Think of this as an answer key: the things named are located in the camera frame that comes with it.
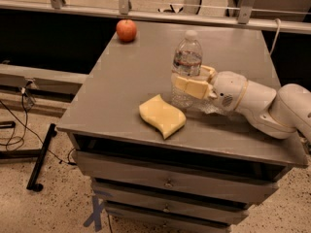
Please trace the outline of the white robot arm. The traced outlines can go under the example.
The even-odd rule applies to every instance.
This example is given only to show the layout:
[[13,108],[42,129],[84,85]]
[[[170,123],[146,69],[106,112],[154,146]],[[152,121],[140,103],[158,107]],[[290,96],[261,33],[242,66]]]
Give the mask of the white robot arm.
[[199,101],[244,116],[259,131],[287,139],[299,131],[311,141],[311,92],[289,83],[274,89],[231,71],[203,66],[195,77],[173,73],[174,87]]

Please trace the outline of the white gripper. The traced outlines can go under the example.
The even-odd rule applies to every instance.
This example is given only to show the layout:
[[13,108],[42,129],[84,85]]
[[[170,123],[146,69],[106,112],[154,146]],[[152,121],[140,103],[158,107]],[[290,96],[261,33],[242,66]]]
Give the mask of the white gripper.
[[215,93],[217,97],[212,99],[212,104],[228,112],[235,110],[248,85],[248,80],[242,75],[230,71],[217,74],[213,67],[206,65],[200,67],[200,76],[204,81],[178,76],[174,86],[197,99],[213,98]]

